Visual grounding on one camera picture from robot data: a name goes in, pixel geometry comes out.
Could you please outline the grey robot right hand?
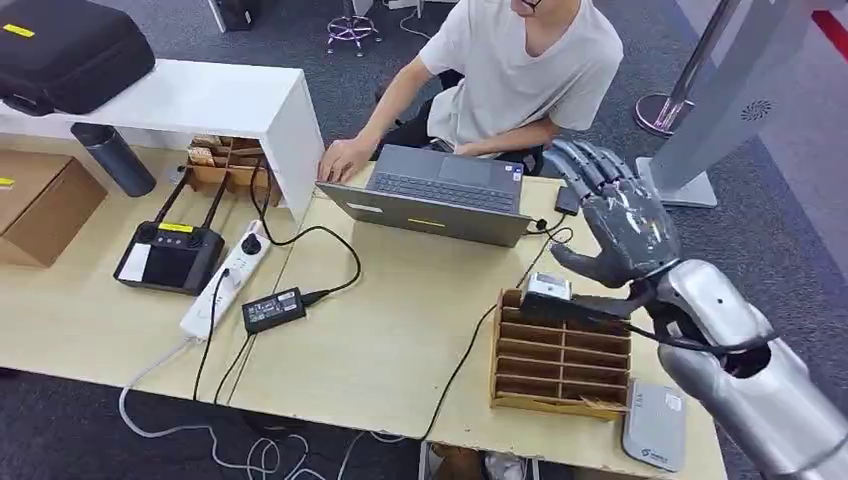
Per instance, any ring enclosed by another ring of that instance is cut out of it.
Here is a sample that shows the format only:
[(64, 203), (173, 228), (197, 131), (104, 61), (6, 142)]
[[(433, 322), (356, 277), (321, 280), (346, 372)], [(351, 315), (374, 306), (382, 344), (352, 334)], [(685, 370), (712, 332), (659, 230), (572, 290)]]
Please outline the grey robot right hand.
[(587, 141), (555, 139), (543, 152), (571, 188), (601, 248), (594, 257), (555, 244), (550, 252), (567, 270), (608, 288), (650, 278), (680, 260), (673, 222), (654, 189), (616, 153)]

